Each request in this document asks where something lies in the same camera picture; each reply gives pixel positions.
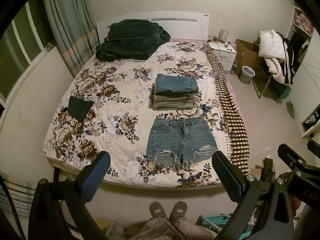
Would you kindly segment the left grey slipper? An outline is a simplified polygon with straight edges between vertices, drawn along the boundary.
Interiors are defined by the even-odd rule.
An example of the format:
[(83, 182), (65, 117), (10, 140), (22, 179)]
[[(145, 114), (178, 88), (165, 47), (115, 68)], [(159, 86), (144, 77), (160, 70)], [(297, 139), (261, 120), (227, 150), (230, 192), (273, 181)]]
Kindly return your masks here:
[(156, 218), (156, 217), (165, 217), (165, 218), (167, 218), (167, 214), (166, 214), (163, 206), (159, 202), (152, 202), (149, 205), (149, 211), (150, 211), (150, 213), (152, 215), (152, 218)]

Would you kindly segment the green striped curtain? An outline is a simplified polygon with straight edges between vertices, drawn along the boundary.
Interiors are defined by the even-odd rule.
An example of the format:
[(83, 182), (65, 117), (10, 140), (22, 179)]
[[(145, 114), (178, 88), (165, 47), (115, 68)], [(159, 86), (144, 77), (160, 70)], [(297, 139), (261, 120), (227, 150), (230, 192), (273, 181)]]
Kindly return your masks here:
[(73, 76), (95, 54), (98, 35), (85, 0), (43, 0), (57, 46)]

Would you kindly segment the chair with piled clothes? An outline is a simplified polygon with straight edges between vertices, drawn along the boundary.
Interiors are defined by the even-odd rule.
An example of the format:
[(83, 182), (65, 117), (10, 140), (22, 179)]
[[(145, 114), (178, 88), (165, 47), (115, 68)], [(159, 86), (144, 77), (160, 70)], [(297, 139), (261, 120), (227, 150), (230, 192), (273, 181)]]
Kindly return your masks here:
[[(273, 29), (261, 31), (258, 38), (258, 56), (263, 61), (261, 69), (252, 80), (255, 91), (260, 98), (269, 88), (276, 103), (280, 103), (289, 95), (291, 85), (293, 85), (293, 78), (296, 73), (293, 67), (295, 53), (289, 40)], [(259, 74), (266, 77), (266, 84), (262, 91), (259, 91), (257, 84)]]

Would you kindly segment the floral bed quilt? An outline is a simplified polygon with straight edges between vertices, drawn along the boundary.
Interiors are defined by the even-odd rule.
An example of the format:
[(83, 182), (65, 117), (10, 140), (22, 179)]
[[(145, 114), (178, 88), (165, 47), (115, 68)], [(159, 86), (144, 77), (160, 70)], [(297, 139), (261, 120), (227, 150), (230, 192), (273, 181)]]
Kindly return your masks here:
[[(101, 151), (111, 156), (108, 183), (145, 188), (219, 185), (210, 159), (175, 171), (146, 160), (146, 148), (155, 118), (187, 119), (203, 116), (217, 148), (231, 150), (222, 109), (213, 84), (213, 72), (204, 44), (168, 42), (148, 60), (90, 59), (62, 97), (43, 143), (45, 156), (71, 170), (81, 170)], [(191, 110), (154, 111), (151, 94), (159, 73), (197, 79), (199, 92)], [(82, 122), (68, 113), (70, 96), (93, 101)]]

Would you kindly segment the blue denim ripped shorts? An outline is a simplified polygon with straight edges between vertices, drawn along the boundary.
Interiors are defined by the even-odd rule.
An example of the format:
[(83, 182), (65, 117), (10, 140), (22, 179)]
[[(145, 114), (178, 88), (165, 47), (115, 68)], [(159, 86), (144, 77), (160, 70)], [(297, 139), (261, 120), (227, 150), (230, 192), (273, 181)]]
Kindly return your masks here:
[(217, 150), (212, 131), (203, 116), (156, 118), (149, 134), (146, 160), (178, 171), (211, 158)]

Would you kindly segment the grey slipper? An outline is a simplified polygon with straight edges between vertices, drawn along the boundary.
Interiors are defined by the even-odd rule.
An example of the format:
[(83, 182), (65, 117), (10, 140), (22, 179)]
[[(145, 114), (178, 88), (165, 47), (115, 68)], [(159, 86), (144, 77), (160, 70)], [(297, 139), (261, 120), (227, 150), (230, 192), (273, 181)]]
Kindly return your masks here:
[(188, 211), (187, 203), (180, 200), (175, 203), (169, 218), (170, 219), (181, 218), (181, 217), (183, 218), (185, 217), (187, 211)]
[(152, 218), (156, 218), (156, 217), (165, 217), (165, 218), (167, 218), (167, 214), (166, 214), (163, 206), (159, 202), (152, 202), (149, 205), (149, 211), (150, 211), (150, 213), (152, 215)]

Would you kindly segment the grey quilted trousers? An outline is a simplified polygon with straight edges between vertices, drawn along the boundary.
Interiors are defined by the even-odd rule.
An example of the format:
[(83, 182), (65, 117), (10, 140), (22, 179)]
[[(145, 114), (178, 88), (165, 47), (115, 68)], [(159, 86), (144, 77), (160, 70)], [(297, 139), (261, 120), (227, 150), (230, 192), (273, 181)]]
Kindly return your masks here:
[(217, 233), (189, 222), (185, 217), (156, 217), (148, 220), (129, 239), (215, 239)]

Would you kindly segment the white bed headboard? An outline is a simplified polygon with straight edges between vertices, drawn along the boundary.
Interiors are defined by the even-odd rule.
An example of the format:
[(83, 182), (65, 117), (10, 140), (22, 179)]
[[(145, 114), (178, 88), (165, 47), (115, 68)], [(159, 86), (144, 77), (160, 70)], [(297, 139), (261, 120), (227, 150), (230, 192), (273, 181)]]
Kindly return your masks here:
[(206, 41), (209, 31), (209, 14), (188, 11), (148, 11), (107, 18), (97, 22), (100, 42), (104, 42), (111, 24), (126, 19), (149, 20), (158, 23), (172, 39)]

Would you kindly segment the window with white frame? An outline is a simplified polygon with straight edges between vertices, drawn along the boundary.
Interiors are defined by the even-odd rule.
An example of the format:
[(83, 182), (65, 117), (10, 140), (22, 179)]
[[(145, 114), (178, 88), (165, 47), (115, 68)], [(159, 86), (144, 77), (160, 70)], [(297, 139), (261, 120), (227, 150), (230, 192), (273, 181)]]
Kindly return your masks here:
[(1, 38), (1, 110), (53, 41), (43, 0), (29, 0)]

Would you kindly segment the white shelf unit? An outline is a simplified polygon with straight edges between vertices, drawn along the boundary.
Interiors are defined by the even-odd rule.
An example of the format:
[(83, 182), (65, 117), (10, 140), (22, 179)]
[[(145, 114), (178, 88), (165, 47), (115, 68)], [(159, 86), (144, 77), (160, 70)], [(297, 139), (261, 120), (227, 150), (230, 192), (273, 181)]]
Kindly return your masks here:
[(308, 137), (319, 129), (319, 33), (306, 13), (293, 5), (286, 33), (295, 45), (299, 38), (297, 71), (289, 94), (301, 137)]

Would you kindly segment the teal rack frame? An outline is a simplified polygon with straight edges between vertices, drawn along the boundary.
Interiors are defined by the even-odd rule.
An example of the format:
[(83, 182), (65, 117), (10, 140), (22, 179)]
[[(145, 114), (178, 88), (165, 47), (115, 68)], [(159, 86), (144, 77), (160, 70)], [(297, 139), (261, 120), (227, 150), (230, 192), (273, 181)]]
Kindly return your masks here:
[[(203, 215), (199, 215), (196, 221), (196, 225), (207, 228), (215, 233), (219, 233), (222, 230), (222, 228), (228, 223), (229, 219), (230, 219), (230, 216), (223, 213), (221, 213), (218, 216), (207, 216), (207, 217), (204, 217)], [(239, 239), (247, 238), (251, 234), (253, 226), (254, 224), (248, 223), (245, 226)]]

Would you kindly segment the brown cardboard box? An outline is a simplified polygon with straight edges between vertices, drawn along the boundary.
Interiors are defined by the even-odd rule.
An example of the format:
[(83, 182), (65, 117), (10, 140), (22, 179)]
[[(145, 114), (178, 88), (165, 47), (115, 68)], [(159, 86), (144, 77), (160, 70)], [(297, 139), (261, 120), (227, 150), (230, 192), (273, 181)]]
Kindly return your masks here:
[(237, 46), (236, 59), (238, 61), (235, 74), (240, 76), (243, 66), (248, 66), (253, 70), (260, 69), (264, 58), (259, 57), (259, 46), (240, 39), (236, 39), (235, 44)]

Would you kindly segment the small dark green cloth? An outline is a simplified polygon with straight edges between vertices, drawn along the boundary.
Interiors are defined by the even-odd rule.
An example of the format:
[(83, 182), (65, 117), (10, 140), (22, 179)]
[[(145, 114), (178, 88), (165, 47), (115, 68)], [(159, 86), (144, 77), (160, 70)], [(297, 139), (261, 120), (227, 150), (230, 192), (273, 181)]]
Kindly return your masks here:
[(78, 122), (82, 122), (93, 105), (93, 101), (86, 101), (70, 96), (67, 111), (71, 117), (75, 118)]

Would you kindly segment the white nightstand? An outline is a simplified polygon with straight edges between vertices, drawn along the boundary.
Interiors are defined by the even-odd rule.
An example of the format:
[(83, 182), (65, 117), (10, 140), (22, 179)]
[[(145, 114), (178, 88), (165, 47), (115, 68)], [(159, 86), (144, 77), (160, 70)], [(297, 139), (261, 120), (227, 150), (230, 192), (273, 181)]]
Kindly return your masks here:
[(213, 49), (214, 54), (223, 65), (225, 71), (229, 72), (235, 61), (236, 50), (228, 43), (209, 42), (210, 47)]

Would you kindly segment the right grey slipper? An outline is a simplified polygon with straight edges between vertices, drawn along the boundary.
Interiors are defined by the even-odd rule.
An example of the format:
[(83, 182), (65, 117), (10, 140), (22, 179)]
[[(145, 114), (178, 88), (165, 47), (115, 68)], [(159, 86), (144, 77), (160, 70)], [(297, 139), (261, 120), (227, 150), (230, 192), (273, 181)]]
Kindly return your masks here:
[(183, 218), (185, 217), (187, 211), (188, 211), (187, 203), (180, 200), (175, 203), (169, 218), (170, 219), (181, 218), (181, 217)]

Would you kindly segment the dark green blanket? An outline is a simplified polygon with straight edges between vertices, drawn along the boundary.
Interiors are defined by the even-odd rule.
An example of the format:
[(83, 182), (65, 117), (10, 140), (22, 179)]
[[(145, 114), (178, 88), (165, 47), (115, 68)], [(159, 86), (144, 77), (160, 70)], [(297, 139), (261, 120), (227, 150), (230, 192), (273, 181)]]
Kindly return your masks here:
[(158, 23), (126, 19), (110, 26), (104, 42), (96, 47), (95, 56), (103, 61), (119, 59), (147, 60), (171, 35)]

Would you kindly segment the folded blue jeans top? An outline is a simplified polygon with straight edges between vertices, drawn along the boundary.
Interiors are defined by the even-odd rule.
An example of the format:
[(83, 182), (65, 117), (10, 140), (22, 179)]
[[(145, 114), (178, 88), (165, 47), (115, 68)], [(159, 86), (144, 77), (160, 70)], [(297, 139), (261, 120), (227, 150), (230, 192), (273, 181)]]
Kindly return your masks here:
[(158, 74), (155, 83), (155, 95), (184, 96), (197, 94), (199, 87), (195, 77), (169, 76)]

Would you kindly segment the folded grey pants stack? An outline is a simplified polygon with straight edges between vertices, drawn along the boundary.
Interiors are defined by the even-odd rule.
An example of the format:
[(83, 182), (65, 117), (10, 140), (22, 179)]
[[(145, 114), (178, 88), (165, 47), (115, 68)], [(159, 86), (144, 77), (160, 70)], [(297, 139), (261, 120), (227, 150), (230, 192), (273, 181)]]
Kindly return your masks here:
[(191, 110), (194, 108), (198, 89), (185, 92), (163, 90), (157, 92), (154, 84), (151, 96), (151, 106), (155, 111)]

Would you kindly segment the cream cylindrical lamp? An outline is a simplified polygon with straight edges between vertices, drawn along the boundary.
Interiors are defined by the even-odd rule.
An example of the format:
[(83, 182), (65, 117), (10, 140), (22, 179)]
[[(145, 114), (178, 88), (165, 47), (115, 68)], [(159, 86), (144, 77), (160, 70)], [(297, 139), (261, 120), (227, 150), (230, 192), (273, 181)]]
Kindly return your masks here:
[(219, 40), (226, 42), (228, 38), (228, 34), (229, 34), (229, 31), (227, 29), (221, 29), (218, 35)]

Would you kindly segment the brown checkered blanket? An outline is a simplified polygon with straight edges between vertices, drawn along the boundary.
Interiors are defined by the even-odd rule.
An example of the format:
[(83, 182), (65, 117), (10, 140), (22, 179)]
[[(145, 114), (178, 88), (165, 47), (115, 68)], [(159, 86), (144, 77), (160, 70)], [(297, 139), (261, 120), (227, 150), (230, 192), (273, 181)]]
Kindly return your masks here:
[(203, 51), (213, 72), (213, 84), (217, 91), (219, 106), (222, 109), (222, 120), (225, 122), (224, 130), (230, 140), (231, 152), (228, 158), (244, 174), (248, 174), (250, 148), (244, 119), (229, 91), (226, 72), (213, 49), (205, 44)]

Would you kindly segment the grey trash bin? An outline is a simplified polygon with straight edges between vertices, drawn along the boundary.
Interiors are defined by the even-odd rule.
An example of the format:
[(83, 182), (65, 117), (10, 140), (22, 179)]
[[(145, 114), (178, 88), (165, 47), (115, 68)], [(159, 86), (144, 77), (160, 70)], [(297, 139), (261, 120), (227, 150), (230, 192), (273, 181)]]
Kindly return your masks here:
[(255, 76), (255, 71), (249, 66), (242, 66), (240, 74), (240, 82), (245, 85), (249, 85), (251, 80)]

